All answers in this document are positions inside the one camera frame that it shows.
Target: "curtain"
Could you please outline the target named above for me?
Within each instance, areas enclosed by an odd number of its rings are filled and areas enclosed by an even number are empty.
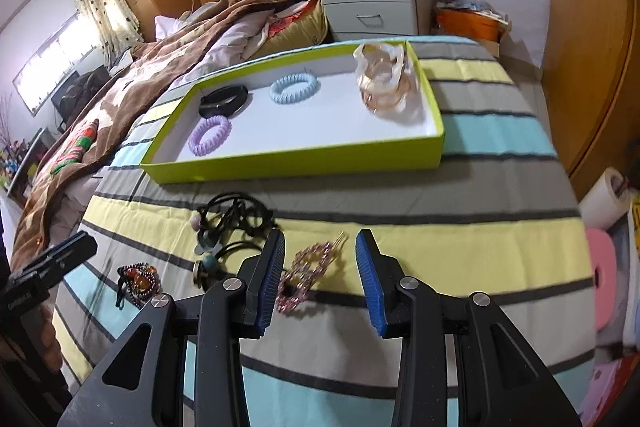
[[[133,44],[143,41],[140,22],[125,0],[74,1],[80,13],[95,25],[108,68]]]

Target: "roll of paper towel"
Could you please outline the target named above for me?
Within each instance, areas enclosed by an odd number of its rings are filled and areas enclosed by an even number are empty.
[[[578,206],[585,227],[607,230],[631,206],[632,194],[625,185],[625,177],[608,167]]]

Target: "spiral hair tie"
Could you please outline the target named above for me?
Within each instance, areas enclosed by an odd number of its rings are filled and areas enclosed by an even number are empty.
[[[202,137],[209,129],[218,126],[215,134],[203,143],[200,143]],[[191,133],[188,140],[189,150],[196,156],[204,156],[220,147],[228,138],[231,132],[231,122],[226,116],[212,116],[206,120],[200,120],[196,128]]]
[[[288,89],[287,87],[294,84],[300,84],[296,89]],[[276,80],[271,84],[269,95],[275,103],[287,104],[302,102],[312,97],[320,88],[320,82],[314,74],[311,73],[294,73]]]

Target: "black wristband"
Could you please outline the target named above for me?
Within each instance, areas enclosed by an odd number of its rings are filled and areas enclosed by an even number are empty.
[[[226,116],[229,118],[246,102],[249,90],[244,86],[225,86],[200,99],[198,113],[203,118]]]

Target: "pink beaded hair clip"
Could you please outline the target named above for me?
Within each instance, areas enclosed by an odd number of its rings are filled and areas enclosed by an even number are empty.
[[[291,268],[282,274],[278,285],[278,299],[276,306],[280,313],[288,314],[296,309],[296,306],[306,301],[306,296],[318,279],[320,279],[329,265],[337,257],[342,245],[349,236],[340,232],[340,235],[332,243],[316,243],[311,247],[300,250]],[[289,283],[295,286],[292,296],[284,295],[285,285]]]

